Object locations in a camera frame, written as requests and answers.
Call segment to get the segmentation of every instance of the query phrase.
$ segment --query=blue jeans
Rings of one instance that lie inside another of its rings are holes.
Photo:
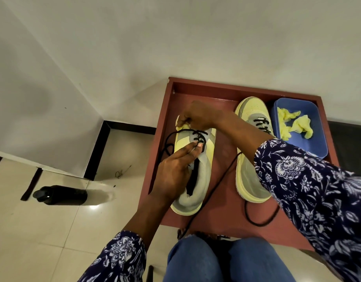
[[[230,248],[230,277],[234,282],[295,282],[273,247],[261,238],[237,240]],[[164,282],[222,282],[218,259],[196,236],[180,240],[170,251]]]

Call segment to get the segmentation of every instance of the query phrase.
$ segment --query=forearm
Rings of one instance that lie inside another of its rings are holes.
[[[138,234],[148,250],[158,226],[173,200],[150,193],[123,230]]]
[[[224,133],[252,164],[258,147],[263,142],[274,138],[272,135],[246,123],[231,111],[219,111],[215,127]]]

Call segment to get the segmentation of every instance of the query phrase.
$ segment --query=blue floral shirt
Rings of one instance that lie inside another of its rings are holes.
[[[361,177],[298,147],[271,139],[256,151],[255,169],[296,228],[345,281],[361,281]],[[142,281],[141,238],[122,231],[80,282]]]

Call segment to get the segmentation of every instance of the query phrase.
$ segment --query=yellow rag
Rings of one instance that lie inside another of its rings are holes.
[[[308,118],[308,115],[301,116],[294,121],[293,126],[290,128],[290,131],[296,133],[306,132],[305,139],[309,139],[314,133],[314,131],[310,127],[310,123],[311,120]]]
[[[291,138],[290,129],[291,127],[288,127],[285,123],[290,121],[290,119],[295,119],[300,115],[300,111],[290,113],[285,108],[279,108],[277,107],[277,113],[278,113],[278,122],[280,124],[280,136],[283,141],[288,141],[289,138]]]

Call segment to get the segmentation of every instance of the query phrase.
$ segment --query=yellow sneaker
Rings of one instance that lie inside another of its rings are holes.
[[[216,142],[216,129],[210,128],[206,131],[194,131],[190,130],[189,126],[185,124],[181,128],[177,128],[177,130],[184,131],[176,134],[174,152],[195,140],[203,142],[203,152],[188,166],[191,177],[187,183],[186,190],[171,205],[171,209],[175,213],[191,216],[201,208],[208,190],[211,179],[214,144]]]
[[[241,119],[256,126],[263,132],[273,134],[268,109],[259,98],[248,97],[244,99],[236,108],[235,113]],[[262,203],[271,197],[271,194],[260,184],[255,167],[244,154],[238,156],[235,184],[239,195],[247,201]]]

